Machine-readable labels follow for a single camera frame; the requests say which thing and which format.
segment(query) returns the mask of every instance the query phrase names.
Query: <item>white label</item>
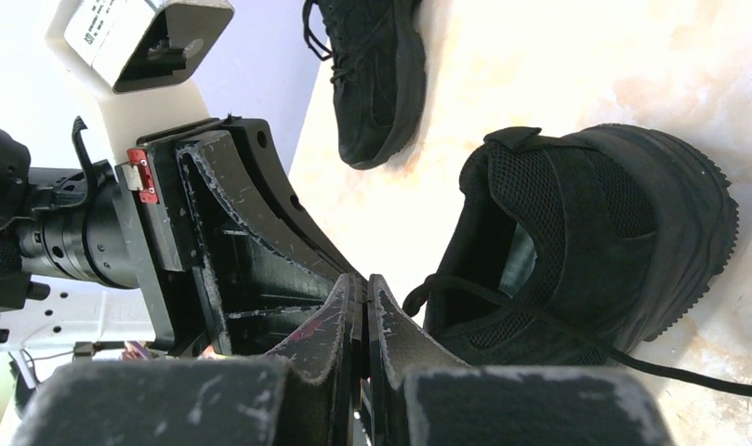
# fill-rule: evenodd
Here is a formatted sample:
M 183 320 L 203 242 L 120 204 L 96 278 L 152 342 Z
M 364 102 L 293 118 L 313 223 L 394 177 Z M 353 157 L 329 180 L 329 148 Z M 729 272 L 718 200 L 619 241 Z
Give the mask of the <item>white label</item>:
M 127 0 L 81 0 L 63 37 L 92 65 L 114 23 L 114 12 Z

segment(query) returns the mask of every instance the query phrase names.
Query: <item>floor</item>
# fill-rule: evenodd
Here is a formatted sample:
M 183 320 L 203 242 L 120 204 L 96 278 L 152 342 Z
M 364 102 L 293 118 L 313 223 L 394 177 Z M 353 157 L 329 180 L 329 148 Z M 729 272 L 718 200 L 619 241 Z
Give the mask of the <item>floor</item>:
M 425 0 L 416 26 L 429 97 L 410 146 L 373 171 L 341 163 L 322 66 L 291 169 L 302 203 L 351 263 L 384 274 L 399 298 L 422 283 L 462 205 L 459 169 L 490 131 L 661 129 L 723 168 L 740 234 L 705 298 L 635 354 L 752 383 L 752 0 Z M 752 444 L 752 400 L 639 379 L 678 444 Z

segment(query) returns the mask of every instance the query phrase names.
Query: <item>cylindrical motor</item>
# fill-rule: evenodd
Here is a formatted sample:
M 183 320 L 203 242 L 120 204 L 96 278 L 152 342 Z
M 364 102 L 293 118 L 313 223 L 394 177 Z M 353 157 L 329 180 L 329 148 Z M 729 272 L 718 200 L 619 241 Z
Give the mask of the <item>cylindrical motor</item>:
M 137 288 L 124 235 L 113 208 L 118 185 L 109 179 L 91 205 L 45 213 L 17 226 L 22 269 L 32 274 Z

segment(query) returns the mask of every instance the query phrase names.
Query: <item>treaded rubber sole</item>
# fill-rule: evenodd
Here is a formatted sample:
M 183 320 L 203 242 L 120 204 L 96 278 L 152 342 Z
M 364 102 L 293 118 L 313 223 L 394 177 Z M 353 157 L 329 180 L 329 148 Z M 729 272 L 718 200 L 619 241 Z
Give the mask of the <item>treaded rubber sole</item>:
M 646 306 L 643 309 L 645 319 L 638 338 L 650 342 L 681 319 L 709 291 L 708 284 L 712 277 L 724 271 L 736 244 L 738 205 L 729 195 L 727 188 L 731 183 L 720 168 L 687 142 L 658 130 L 633 125 L 598 125 L 588 130 L 595 129 L 644 148 L 654 146 L 652 156 L 655 161 L 672 165 L 675 174 L 681 178 L 676 180 L 680 195 L 684 196 L 685 204 L 694 210 L 687 215 L 690 220 L 687 224 L 697 230 L 701 240 L 695 240 L 691 258 L 683 265 L 679 277 L 671 282 L 673 286 L 668 287 L 671 295 L 642 296 Z M 668 260 L 661 257 L 653 261 Z M 668 268 L 679 268 L 679 265 L 672 267 L 669 264 Z M 658 310 L 649 306 L 650 302 L 665 305 Z M 632 349 L 637 340 L 627 342 L 629 344 L 624 347 Z
M 367 170 L 385 163 L 408 144 L 422 119 L 428 79 L 425 74 L 425 47 L 414 29 L 414 14 L 422 0 L 394 0 L 395 28 L 398 34 L 396 51 L 397 103 L 395 119 L 387 139 L 371 160 L 351 164 Z

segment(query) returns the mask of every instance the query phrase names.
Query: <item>shoe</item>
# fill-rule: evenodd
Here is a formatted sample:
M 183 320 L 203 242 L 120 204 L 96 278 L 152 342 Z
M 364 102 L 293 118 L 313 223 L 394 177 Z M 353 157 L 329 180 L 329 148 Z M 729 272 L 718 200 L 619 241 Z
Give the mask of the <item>shoe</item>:
M 442 263 L 403 309 L 427 301 L 425 329 L 472 365 L 630 361 L 623 353 L 678 320 L 728 262 L 729 182 L 659 131 L 539 133 L 499 130 L 471 154 Z
M 425 106 L 425 48 L 414 30 L 420 0 L 306 0 L 304 38 L 321 60 L 332 58 L 340 158 L 370 169 L 401 151 Z M 310 30 L 318 5 L 327 48 Z

